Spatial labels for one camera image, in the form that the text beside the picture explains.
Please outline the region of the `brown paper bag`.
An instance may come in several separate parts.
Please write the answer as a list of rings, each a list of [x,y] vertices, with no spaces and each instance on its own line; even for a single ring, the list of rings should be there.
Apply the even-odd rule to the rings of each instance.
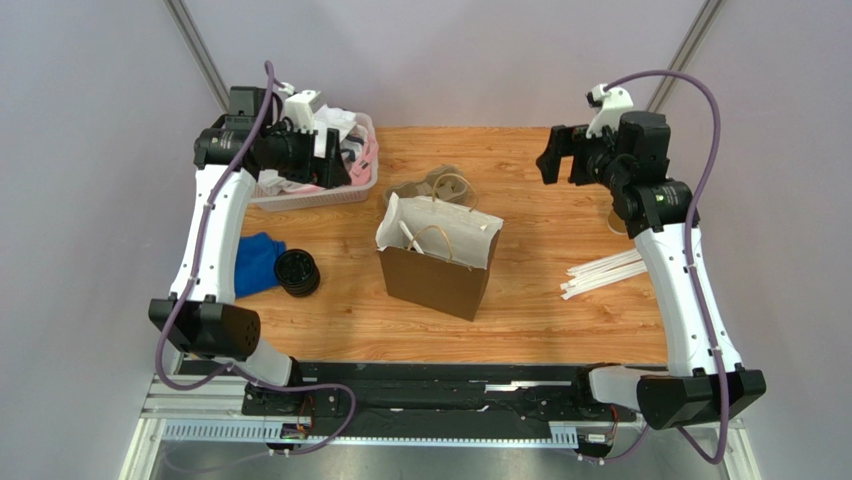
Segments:
[[[403,220],[424,254],[408,251]],[[475,208],[417,196],[391,197],[376,236],[389,296],[453,317],[475,319],[504,227]]]

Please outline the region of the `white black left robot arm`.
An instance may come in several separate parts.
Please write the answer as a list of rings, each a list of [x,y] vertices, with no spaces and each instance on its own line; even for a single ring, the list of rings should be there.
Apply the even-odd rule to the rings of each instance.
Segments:
[[[158,361],[171,344],[255,385],[291,386],[293,359],[262,337],[257,312],[235,304],[235,266],[262,171],[325,189],[350,184],[337,129],[325,134],[324,153],[315,152],[320,106],[317,90],[281,98],[270,87],[234,87],[226,113],[195,140],[195,204],[183,260],[168,296],[151,300],[148,309],[161,332]]]

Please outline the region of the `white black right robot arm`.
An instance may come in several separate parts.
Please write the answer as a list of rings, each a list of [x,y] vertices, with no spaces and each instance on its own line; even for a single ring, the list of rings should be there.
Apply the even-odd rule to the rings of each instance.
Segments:
[[[690,187],[669,177],[671,130],[661,114],[627,112],[615,127],[554,126],[536,161],[544,183],[599,184],[613,200],[652,280],[664,323],[666,371],[598,364],[587,369],[590,402],[639,412],[654,430],[732,419],[767,391],[726,333],[701,256],[701,232],[687,210]]]

